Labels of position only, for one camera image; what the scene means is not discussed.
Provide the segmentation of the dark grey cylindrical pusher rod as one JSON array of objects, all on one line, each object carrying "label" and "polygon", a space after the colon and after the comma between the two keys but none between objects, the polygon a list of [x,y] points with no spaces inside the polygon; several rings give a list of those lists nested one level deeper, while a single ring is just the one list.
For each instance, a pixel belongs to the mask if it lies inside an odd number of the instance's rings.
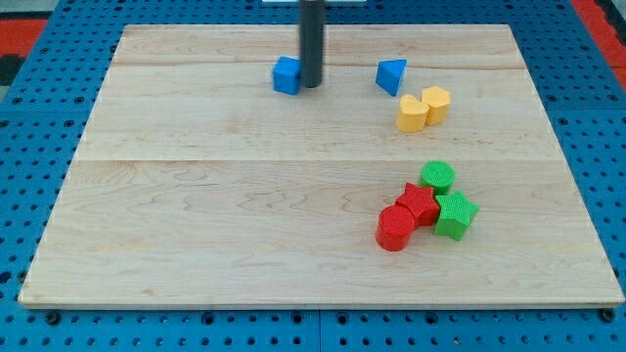
[{"label": "dark grey cylindrical pusher rod", "polygon": [[323,0],[298,1],[299,58],[305,88],[316,88],[323,80],[325,18]]}]

